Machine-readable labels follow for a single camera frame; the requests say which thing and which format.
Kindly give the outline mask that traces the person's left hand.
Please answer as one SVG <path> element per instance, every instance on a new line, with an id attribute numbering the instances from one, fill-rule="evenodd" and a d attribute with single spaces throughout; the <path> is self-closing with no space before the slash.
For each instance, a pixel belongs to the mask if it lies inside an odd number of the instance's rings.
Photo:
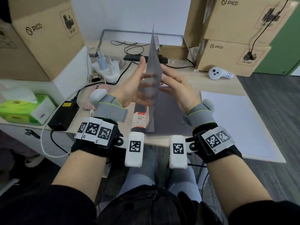
<path id="1" fill-rule="evenodd" d="M 123 108 L 128 107 L 131 102 L 135 102 L 143 106 L 151 106 L 151 103 L 147 102 L 148 99 L 146 98 L 146 95 L 139 91 L 139 89 L 143 87 L 150 86 L 149 84 L 143 83 L 143 79 L 137 79 L 136 69 L 121 86 L 118 86 L 110 94 L 118 100 Z"/>

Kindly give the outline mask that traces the person's right hand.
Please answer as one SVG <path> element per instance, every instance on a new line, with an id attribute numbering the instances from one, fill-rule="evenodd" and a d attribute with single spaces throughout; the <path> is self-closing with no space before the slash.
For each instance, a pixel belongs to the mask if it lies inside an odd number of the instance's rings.
<path id="1" fill-rule="evenodd" d="M 174 96 L 180 109 L 185 113 L 201 103 L 201 96 L 197 93 L 185 76 L 180 75 L 176 70 L 161 64 L 163 75 L 161 83 L 168 87 L 160 87 L 159 90 Z"/>

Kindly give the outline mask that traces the person's right forearm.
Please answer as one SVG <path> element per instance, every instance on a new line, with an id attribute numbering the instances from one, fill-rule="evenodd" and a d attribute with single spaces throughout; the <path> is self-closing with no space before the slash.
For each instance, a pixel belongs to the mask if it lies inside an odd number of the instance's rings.
<path id="1" fill-rule="evenodd" d="M 207 164 L 212 185 L 227 218 L 238 207 L 257 201 L 272 200 L 248 165 L 237 155 Z"/>

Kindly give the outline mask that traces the black flat device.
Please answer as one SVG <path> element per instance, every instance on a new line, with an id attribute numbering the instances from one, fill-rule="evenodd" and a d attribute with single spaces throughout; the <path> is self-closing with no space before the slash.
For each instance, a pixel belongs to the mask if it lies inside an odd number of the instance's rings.
<path id="1" fill-rule="evenodd" d="M 123 60 L 127 60 L 127 61 L 139 61 L 140 60 L 140 56 L 141 55 L 131 55 L 131 54 L 126 54 L 123 58 Z M 162 55 L 158 55 L 159 61 L 161 64 L 168 64 L 169 60 L 168 58 L 162 56 Z"/>

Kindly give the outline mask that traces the white power strip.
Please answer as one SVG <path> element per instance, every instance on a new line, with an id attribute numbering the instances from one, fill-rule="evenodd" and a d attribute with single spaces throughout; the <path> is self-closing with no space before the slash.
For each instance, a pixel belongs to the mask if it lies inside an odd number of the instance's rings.
<path id="1" fill-rule="evenodd" d="M 105 83 L 116 83 L 121 76 L 118 61 L 114 60 L 111 64 L 107 64 L 107 66 L 107 69 L 101 70 L 98 63 L 92 64 L 94 71 L 100 74 Z"/>

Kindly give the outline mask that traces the light blue charger plug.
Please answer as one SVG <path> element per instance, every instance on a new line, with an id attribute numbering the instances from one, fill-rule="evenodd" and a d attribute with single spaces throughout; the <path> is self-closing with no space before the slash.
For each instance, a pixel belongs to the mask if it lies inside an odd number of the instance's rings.
<path id="1" fill-rule="evenodd" d="M 99 65 L 100 70 L 108 69 L 108 65 L 104 56 L 98 56 L 97 63 Z"/>

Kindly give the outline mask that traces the pink phone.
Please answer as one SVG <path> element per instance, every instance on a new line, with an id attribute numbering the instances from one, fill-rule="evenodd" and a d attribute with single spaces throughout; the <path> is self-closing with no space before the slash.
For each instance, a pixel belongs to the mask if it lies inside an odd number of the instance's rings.
<path id="1" fill-rule="evenodd" d="M 83 104 L 83 110 L 95 110 L 95 107 L 89 102 L 90 95 L 97 89 L 105 89 L 107 90 L 107 93 L 111 91 L 111 86 L 110 85 L 105 85 L 105 84 L 96 84 L 91 86 L 91 89 L 89 90 L 88 96 Z"/>

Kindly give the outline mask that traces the small red white box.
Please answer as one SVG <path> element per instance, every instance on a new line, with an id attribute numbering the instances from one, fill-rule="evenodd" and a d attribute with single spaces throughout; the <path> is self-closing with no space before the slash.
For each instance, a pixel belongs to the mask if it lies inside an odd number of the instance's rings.
<path id="1" fill-rule="evenodd" d="M 149 122 L 148 112 L 135 112 L 131 125 L 131 132 L 146 133 L 146 127 Z"/>

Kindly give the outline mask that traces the grey desk mat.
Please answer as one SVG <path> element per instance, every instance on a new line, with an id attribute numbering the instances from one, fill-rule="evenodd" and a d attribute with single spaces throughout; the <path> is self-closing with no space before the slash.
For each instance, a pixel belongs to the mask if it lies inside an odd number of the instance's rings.
<path id="1" fill-rule="evenodd" d="M 192 136 L 193 128 L 185 125 L 185 113 L 179 108 L 176 99 L 161 90 L 158 90 L 154 109 L 151 108 L 152 122 L 147 129 L 149 136 Z"/>

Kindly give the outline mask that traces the white handheld controller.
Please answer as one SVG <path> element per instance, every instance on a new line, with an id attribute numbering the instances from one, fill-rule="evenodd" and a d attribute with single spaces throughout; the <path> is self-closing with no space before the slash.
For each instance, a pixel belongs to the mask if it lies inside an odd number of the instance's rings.
<path id="1" fill-rule="evenodd" d="M 234 77 L 234 75 L 231 72 L 228 72 L 219 67 L 212 67 L 208 71 L 208 76 L 212 80 L 218 80 L 221 77 L 226 78 L 226 79 L 232 79 Z"/>

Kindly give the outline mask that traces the black power adapter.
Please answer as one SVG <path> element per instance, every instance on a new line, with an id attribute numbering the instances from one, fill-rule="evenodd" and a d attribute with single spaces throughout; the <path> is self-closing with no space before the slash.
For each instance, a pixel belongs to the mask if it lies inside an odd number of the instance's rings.
<path id="1" fill-rule="evenodd" d="M 67 131 L 79 110 L 77 101 L 65 101 L 50 119 L 48 126 L 54 131 Z"/>

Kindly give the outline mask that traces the large cardboard box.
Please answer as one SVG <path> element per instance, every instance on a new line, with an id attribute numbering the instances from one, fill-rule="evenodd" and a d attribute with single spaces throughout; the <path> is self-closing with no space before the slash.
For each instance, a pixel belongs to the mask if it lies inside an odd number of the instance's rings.
<path id="1" fill-rule="evenodd" d="M 0 0 L 0 80 L 52 81 L 84 45 L 71 0 Z"/>

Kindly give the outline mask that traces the white paper sheet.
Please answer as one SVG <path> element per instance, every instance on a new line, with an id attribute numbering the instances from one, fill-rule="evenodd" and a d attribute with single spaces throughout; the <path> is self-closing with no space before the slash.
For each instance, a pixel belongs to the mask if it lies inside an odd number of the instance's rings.
<path id="1" fill-rule="evenodd" d="M 286 163 L 248 96 L 206 91 L 201 91 L 201 95 L 214 104 L 215 121 L 233 137 L 243 158 Z"/>

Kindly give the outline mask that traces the person's black jacket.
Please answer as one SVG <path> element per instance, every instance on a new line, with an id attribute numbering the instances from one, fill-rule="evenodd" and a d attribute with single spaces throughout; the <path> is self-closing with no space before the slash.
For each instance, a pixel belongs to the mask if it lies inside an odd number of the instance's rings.
<path id="1" fill-rule="evenodd" d="M 81 191 L 49 185 L 0 207 L 0 225 L 223 225 L 204 203 L 156 185 L 141 185 L 111 201 L 97 215 Z"/>

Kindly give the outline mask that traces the white shoe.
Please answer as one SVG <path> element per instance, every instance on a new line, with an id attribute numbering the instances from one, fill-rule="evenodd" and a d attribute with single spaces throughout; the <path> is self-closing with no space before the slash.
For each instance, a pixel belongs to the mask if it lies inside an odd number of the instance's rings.
<path id="1" fill-rule="evenodd" d="M 38 166 L 44 160 L 44 158 L 45 157 L 42 155 L 34 155 L 31 157 L 26 157 L 24 160 L 24 164 L 28 168 L 33 168 Z"/>

